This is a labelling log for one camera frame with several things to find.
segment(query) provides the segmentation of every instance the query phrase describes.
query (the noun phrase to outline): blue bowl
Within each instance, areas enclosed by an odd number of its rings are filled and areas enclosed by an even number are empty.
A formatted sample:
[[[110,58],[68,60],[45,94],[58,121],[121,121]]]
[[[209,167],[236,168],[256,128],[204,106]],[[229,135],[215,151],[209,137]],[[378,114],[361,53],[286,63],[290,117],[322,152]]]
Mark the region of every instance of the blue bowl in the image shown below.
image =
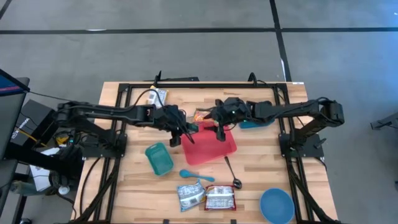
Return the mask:
[[[286,224],[293,219],[294,204],[284,190],[272,188],[266,190],[260,198],[262,216],[273,224]]]

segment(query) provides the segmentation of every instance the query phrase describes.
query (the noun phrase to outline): blue spoon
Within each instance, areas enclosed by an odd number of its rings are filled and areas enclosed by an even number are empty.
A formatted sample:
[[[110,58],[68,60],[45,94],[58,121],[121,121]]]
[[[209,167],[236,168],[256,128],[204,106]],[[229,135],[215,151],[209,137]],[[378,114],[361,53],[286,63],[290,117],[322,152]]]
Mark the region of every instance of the blue spoon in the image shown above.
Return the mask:
[[[214,182],[214,178],[212,178],[212,177],[205,177],[205,176],[200,176],[200,175],[192,174],[191,172],[189,172],[189,171],[186,170],[186,169],[180,170],[180,176],[181,176],[182,178],[198,177],[198,178],[201,178],[201,179],[205,179],[205,180],[207,180],[207,181],[210,181],[210,182]]]

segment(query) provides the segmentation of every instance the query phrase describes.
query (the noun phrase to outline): red tray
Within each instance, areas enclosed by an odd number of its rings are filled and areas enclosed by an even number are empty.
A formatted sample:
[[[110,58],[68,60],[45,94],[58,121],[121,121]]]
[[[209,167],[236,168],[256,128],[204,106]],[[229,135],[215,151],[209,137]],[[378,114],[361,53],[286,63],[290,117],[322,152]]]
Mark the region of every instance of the red tray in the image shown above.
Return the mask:
[[[217,140],[214,131],[205,129],[205,127],[213,125],[213,123],[198,124],[199,132],[192,134],[194,144],[185,135],[182,136],[182,148],[188,164],[199,165],[236,151],[236,144],[231,131],[225,131],[225,142],[222,142]]]

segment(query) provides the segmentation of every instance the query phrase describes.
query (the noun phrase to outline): snack bag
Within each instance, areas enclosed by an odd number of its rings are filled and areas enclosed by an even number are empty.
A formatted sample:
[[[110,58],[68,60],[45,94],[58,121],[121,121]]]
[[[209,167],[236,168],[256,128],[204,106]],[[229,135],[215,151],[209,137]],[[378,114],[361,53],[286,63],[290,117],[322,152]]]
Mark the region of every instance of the snack bag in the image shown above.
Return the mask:
[[[210,185],[206,187],[205,210],[233,210],[236,211],[236,202],[233,186]]]
[[[160,88],[156,88],[154,86],[150,87],[151,89],[155,90],[158,94],[159,94],[159,99],[157,97],[157,94],[154,91],[150,91],[149,92],[149,96],[147,99],[147,104],[156,105],[156,108],[161,108],[162,104],[165,105],[166,102],[166,97],[167,97],[167,93],[169,92],[168,90],[162,90]]]
[[[206,200],[206,191],[200,184],[200,180],[195,185],[181,185],[177,187],[180,199],[181,212],[184,212]]]
[[[211,118],[205,119],[205,116],[208,115],[208,114],[209,114],[208,111],[198,111],[198,110],[196,110],[195,114],[193,115],[193,121],[196,122],[196,123],[207,122],[207,121],[214,122],[214,120],[211,119]]]

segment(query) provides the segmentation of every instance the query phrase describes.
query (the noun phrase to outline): gray floor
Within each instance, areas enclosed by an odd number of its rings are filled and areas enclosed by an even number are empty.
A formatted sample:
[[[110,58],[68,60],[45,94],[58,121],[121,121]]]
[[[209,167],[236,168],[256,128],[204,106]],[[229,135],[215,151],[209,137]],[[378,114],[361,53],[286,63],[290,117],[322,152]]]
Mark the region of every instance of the gray floor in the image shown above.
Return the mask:
[[[394,1],[276,0],[282,27],[398,25]],[[13,0],[0,29],[272,27],[261,0]],[[396,223],[397,130],[369,122],[398,111],[398,33],[284,33],[293,81],[310,98],[327,96],[346,124],[322,131],[331,190],[340,220]],[[277,40],[263,34],[0,35],[0,67],[30,77],[33,91],[97,103],[104,81],[198,76],[245,80],[250,72],[283,81]],[[30,96],[55,106],[57,101]],[[15,197],[10,197],[11,207]],[[57,197],[30,198],[24,216],[65,222],[71,208]],[[9,223],[11,209],[1,223]]]

